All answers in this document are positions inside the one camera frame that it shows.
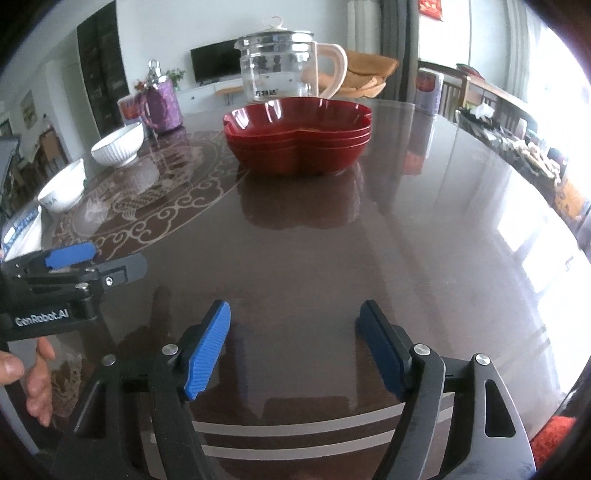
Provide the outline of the person's left hand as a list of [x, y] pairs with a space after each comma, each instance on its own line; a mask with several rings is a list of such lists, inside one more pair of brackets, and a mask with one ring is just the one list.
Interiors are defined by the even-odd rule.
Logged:
[[49, 363], [56, 359], [54, 348], [46, 337], [36, 342], [35, 362], [26, 371], [15, 355], [1, 352], [1, 385], [7, 386], [25, 380], [26, 409], [43, 427], [49, 427], [53, 415], [51, 370]]

